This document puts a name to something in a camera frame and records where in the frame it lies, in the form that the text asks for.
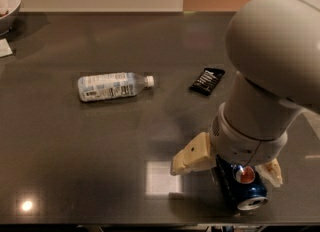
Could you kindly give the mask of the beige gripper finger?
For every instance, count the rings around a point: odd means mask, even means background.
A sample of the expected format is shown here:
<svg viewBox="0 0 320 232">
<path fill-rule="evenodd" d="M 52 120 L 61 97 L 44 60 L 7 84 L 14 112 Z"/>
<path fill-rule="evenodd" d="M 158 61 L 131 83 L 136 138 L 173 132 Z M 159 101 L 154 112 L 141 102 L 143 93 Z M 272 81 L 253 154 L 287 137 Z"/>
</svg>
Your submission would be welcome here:
<svg viewBox="0 0 320 232">
<path fill-rule="evenodd" d="M 282 186 L 282 171 L 277 159 L 273 159 L 271 162 L 262 165 L 257 165 L 256 171 L 260 176 L 269 181 L 274 187 Z"/>
<path fill-rule="evenodd" d="M 171 161 L 170 173 L 174 176 L 210 170 L 216 166 L 215 151 L 206 132 L 199 133 Z"/>
</svg>

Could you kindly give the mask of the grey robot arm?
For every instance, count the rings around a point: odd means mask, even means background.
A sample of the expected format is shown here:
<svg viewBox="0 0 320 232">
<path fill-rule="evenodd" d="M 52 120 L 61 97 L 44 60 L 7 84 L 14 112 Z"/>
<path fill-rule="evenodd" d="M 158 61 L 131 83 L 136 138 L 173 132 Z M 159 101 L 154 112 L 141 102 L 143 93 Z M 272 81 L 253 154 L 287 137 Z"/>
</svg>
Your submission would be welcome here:
<svg viewBox="0 0 320 232">
<path fill-rule="evenodd" d="M 230 21 L 226 50 L 237 70 L 231 94 L 209 132 L 173 157 L 171 172 L 224 159 L 257 167 L 279 187 L 288 127 L 303 111 L 320 111 L 320 0 L 251 0 Z"/>
</svg>

